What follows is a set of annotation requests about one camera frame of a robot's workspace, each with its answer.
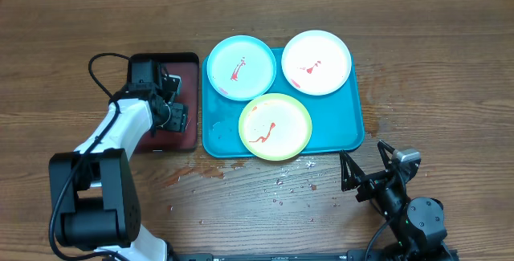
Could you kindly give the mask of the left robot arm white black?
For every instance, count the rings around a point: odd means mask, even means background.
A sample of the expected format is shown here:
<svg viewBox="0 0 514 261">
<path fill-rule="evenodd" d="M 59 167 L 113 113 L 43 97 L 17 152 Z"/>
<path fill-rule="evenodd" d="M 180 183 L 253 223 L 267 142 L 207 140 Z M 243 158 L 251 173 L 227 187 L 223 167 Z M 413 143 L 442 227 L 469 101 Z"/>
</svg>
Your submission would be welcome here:
<svg viewBox="0 0 514 261">
<path fill-rule="evenodd" d="M 109 92 L 106 117 L 74 151 L 49 161 L 53 253 L 83 251 L 81 260 L 175 260 L 171 245 L 141 223 L 129 161 L 141 138 L 158 130 L 182 133 L 188 108 L 175 102 L 182 79 L 153 59 L 128 58 L 124 86 Z"/>
</svg>

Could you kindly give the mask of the yellow green plate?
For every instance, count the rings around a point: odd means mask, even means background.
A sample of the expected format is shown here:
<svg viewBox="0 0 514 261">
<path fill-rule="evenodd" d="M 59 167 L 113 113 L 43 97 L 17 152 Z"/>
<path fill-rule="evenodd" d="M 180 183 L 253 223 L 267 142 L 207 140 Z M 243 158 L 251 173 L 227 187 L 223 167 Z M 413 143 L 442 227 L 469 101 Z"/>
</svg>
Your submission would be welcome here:
<svg viewBox="0 0 514 261">
<path fill-rule="evenodd" d="M 296 98 L 268 93 L 242 110 L 238 131 L 251 154 L 267 161 L 285 161 L 306 148 L 312 136 L 312 118 Z"/>
</svg>

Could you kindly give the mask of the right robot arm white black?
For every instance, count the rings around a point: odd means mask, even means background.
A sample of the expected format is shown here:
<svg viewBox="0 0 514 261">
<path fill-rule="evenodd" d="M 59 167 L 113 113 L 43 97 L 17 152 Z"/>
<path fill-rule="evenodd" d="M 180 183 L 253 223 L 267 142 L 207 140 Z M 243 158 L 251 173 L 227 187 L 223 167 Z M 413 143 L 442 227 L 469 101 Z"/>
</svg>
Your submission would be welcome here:
<svg viewBox="0 0 514 261">
<path fill-rule="evenodd" d="M 358 202 L 369 202 L 385 219 L 363 250 L 350 250 L 347 260 L 457 260 L 456 250 L 444 239 L 443 204 L 435 198 L 410 198 L 406 184 L 421 164 L 416 149 L 399 150 L 384 141 L 377 143 L 384 169 L 365 173 L 344 150 L 339 152 L 341 190 L 356 190 Z"/>
</svg>

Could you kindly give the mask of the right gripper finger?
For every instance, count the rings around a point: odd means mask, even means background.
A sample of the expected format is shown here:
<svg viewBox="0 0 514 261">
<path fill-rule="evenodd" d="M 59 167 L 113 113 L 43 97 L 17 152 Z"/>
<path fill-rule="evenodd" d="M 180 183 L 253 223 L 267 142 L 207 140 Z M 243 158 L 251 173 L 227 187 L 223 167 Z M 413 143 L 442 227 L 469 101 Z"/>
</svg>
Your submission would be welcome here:
<svg viewBox="0 0 514 261">
<path fill-rule="evenodd" d="M 361 185 L 365 173 L 346 151 L 341 150 L 339 158 L 341 163 L 341 190 L 349 191 L 356 189 Z"/>
<path fill-rule="evenodd" d="M 377 148 L 385 168 L 392 169 L 394 167 L 394 147 L 383 140 L 379 140 Z"/>
</svg>

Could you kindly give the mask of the light blue plate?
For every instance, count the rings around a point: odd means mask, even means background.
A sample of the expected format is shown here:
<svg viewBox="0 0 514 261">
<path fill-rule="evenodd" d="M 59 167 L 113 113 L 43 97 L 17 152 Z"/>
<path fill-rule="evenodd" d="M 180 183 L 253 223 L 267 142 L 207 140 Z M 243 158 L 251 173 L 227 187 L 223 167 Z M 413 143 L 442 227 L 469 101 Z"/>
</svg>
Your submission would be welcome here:
<svg viewBox="0 0 514 261">
<path fill-rule="evenodd" d="M 230 100 L 261 96 L 275 80 L 277 63 L 271 48 L 250 35 L 235 35 L 218 43 L 206 61 L 212 88 Z"/>
</svg>

